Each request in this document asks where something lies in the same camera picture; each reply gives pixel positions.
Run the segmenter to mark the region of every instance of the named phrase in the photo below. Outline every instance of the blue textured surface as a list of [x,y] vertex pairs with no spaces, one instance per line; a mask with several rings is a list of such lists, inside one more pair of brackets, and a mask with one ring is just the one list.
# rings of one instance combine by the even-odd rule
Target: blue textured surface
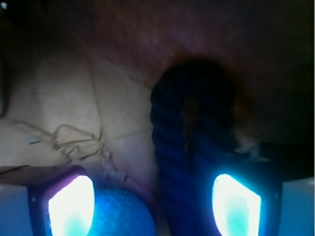
[[153,236],[155,225],[146,205],[134,194],[108,189],[96,191],[90,236]]

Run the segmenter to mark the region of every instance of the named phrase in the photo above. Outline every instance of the glowing light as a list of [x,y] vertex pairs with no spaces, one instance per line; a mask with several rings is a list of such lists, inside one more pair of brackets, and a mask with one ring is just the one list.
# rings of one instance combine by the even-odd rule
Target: glowing light
[[227,174],[213,184],[212,206],[222,236],[257,236],[261,197]]
[[53,236],[86,236],[95,206],[94,186],[87,176],[78,176],[48,202]]
[[5,2],[1,2],[0,5],[3,9],[6,9],[6,7],[8,6],[8,4]]

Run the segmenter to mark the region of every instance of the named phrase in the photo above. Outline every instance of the light panel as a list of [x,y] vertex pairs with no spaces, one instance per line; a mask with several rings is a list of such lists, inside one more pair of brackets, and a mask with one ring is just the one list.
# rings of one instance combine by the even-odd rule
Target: light panel
[[261,197],[227,174],[217,176],[212,190],[213,214],[222,236],[258,236]]
[[92,180],[78,176],[48,202],[53,236],[86,236],[95,206]]

